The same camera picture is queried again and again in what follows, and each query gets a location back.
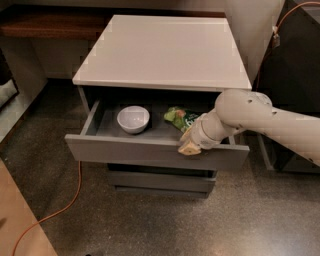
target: open drawer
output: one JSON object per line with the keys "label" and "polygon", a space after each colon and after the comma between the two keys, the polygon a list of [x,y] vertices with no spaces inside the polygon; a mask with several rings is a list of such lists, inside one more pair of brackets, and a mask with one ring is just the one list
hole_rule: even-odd
{"label": "open drawer", "polygon": [[[248,146],[225,142],[199,155],[178,153],[181,131],[164,121],[171,106],[183,106],[208,112],[218,93],[152,89],[102,88],[80,135],[65,139],[76,160],[109,164],[132,164],[198,170],[240,169]],[[125,133],[117,123],[117,114],[128,105],[140,105],[150,112],[144,132]]]}

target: white bowl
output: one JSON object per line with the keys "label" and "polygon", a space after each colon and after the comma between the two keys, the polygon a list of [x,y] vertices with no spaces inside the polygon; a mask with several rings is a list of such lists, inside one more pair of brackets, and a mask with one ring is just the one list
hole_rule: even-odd
{"label": "white bowl", "polygon": [[148,110],[140,106],[130,106],[122,109],[117,120],[121,128],[130,134],[142,132],[148,125],[150,114]]}

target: green object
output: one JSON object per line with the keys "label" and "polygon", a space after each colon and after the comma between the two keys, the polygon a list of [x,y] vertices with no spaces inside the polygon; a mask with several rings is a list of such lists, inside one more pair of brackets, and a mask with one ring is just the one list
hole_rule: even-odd
{"label": "green object", "polygon": [[164,114],[164,119],[184,133],[200,115],[182,107],[171,107]]}

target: orange cord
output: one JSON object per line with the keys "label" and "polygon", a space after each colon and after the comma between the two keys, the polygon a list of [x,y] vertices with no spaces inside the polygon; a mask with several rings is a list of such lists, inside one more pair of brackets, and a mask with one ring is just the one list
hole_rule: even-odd
{"label": "orange cord", "polygon": [[77,190],[74,198],[72,199],[72,201],[71,201],[65,208],[61,209],[60,211],[57,211],[57,212],[55,212],[55,213],[53,213],[53,214],[51,214],[51,215],[49,215],[49,216],[47,216],[47,217],[39,220],[38,222],[32,224],[30,227],[28,227],[28,228],[20,235],[20,237],[19,237],[18,240],[16,241],[16,243],[15,243],[15,245],[14,245],[14,248],[13,248],[13,251],[12,251],[12,254],[11,254],[12,256],[15,255],[15,252],[16,252],[16,250],[17,250],[17,247],[18,247],[19,242],[21,241],[21,239],[23,238],[23,236],[24,236],[27,232],[29,232],[33,227],[39,225],[40,223],[42,223],[42,222],[44,222],[44,221],[46,221],[46,220],[48,220],[48,219],[50,219],[50,218],[52,218],[52,217],[57,216],[58,214],[64,212],[65,210],[69,209],[69,208],[73,205],[73,203],[76,201],[76,199],[77,199],[77,197],[78,197],[78,195],[79,195],[80,188],[81,188],[82,175],[81,175],[81,162],[80,162],[80,161],[79,161],[79,165],[78,165],[78,173],[79,173],[78,190]]}
{"label": "orange cord", "polygon": [[[279,29],[282,25],[282,23],[284,22],[284,20],[292,13],[294,12],[296,9],[300,8],[301,6],[304,6],[304,5],[320,5],[320,2],[304,2],[304,3],[301,3],[301,4],[298,4],[297,6],[295,6],[294,8],[292,8],[290,11],[288,11],[284,16],[283,18],[280,20],[277,28],[276,28],[276,31],[274,32],[275,35],[278,34],[279,32]],[[259,83],[260,83],[260,73],[261,73],[261,67],[262,67],[262,64],[264,63],[264,61],[269,57],[269,55],[271,54],[272,50],[270,52],[268,52],[264,58],[262,59],[261,61],[261,64],[260,64],[260,67],[259,67],[259,70],[258,70],[258,75],[257,75],[257,83],[256,83],[256,91],[258,91],[258,87],[259,87]]]}

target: gray floor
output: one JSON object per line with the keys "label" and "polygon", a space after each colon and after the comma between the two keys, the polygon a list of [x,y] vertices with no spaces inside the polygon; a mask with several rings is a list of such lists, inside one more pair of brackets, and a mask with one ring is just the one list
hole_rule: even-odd
{"label": "gray floor", "polygon": [[[54,82],[1,150],[37,218],[66,206],[78,182],[64,142],[85,120],[70,82]],[[83,164],[67,212],[43,223],[61,256],[319,255],[320,176],[267,171],[254,134],[239,172],[218,172],[208,199],[115,192],[103,164]]]}

